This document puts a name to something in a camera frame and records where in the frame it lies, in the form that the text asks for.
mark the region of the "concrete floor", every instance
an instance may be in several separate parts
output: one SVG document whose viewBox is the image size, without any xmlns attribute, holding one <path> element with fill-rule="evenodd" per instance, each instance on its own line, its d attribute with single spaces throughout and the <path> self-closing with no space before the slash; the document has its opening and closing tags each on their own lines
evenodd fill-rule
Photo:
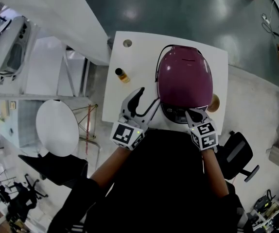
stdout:
<svg viewBox="0 0 279 233">
<path fill-rule="evenodd" d="M 262 28 L 272 0 L 86 0 L 109 37 L 116 31 L 170 35 L 228 51 L 229 65 L 279 87 L 278 37 Z M 279 32 L 273 7 L 272 29 Z"/>
</svg>

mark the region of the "black shirt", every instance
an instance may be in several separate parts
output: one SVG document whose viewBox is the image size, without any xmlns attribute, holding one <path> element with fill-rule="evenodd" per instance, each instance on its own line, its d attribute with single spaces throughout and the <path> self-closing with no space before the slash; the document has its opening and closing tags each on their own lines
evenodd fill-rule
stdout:
<svg viewBox="0 0 279 233">
<path fill-rule="evenodd" d="M 110 193 L 105 197 L 93 180 L 81 178 L 48 232 L 71 228 L 86 212 L 87 232 L 237 232 L 242 211 L 235 194 L 212 194 L 188 134 L 150 130 Z"/>
</svg>

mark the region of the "desk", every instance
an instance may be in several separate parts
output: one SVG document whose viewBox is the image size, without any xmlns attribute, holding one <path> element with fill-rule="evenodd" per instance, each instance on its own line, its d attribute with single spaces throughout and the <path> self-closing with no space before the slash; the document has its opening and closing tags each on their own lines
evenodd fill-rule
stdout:
<svg viewBox="0 0 279 233">
<path fill-rule="evenodd" d="M 36 128 L 43 146 L 56 156 L 68 156 L 78 145 L 76 117 L 61 101 L 48 100 L 41 105 L 37 112 Z"/>
<path fill-rule="evenodd" d="M 130 47 L 123 45 L 126 39 L 132 41 Z M 140 87 L 145 87 L 145 91 L 139 101 L 137 113 L 142 114 L 157 98 L 157 84 L 155 83 L 157 61 L 162 49 L 169 44 L 197 48 L 207 60 L 212 72 L 213 92 L 220 99 L 219 109 L 208 114 L 215 121 L 218 134 L 221 134 L 227 99 L 228 53 L 202 43 L 151 33 L 116 33 L 106 83 L 103 121 L 117 121 L 122 101 L 132 91 Z M 115 74 L 115 69 L 119 67 L 130 77 L 129 83 L 121 82 Z M 169 121 L 163 114 L 161 107 L 158 108 L 149 127 L 182 132 L 187 129 L 187 125 Z"/>
</svg>

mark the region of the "round tabletop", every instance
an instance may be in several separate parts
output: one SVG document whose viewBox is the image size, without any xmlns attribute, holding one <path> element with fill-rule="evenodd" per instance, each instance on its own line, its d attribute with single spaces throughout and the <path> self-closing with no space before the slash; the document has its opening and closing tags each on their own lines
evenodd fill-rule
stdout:
<svg viewBox="0 0 279 233">
<path fill-rule="evenodd" d="M 40 106 L 36 129 L 43 146 L 56 156 L 68 156 L 78 145 L 79 128 L 76 117 L 61 101 L 48 100 Z"/>
</svg>

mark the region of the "black office chair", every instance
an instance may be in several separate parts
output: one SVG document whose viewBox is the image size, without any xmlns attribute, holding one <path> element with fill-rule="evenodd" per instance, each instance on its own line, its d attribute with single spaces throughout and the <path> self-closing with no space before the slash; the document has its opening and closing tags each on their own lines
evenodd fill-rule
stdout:
<svg viewBox="0 0 279 233">
<path fill-rule="evenodd" d="M 18 191 L 18 195 L 10 200 L 8 205 L 8 214 L 6 219 L 8 222 L 16 222 L 20 219 L 22 222 L 26 221 L 29 210 L 34 209 L 37 205 L 37 200 L 47 198 L 48 195 L 43 195 L 36 191 L 35 186 L 39 180 L 36 180 L 33 185 L 27 179 L 28 174 L 25 174 L 27 187 L 24 187 L 22 183 L 14 182 L 14 185 Z"/>
<path fill-rule="evenodd" d="M 253 157 L 252 149 L 240 132 L 231 131 L 230 135 L 224 146 L 217 146 L 218 152 L 215 154 L 217 161 L 226 180 L 231 180 L 241 173 L 247 176 L 244 181 L 248 182 L 260 166 L 257 165 L 252 172 L 244 170 Z"/>
<path fill-rule="evenodd" d="M 57 185 L 73 188 L 79 177 L 87 176 L 87 161 L 73 155 L 59 157 L 48 153 L 44 157 L 19 155 L 19 158 L 39 172 L 41 179 L 48 178 Z"/>
</svg>

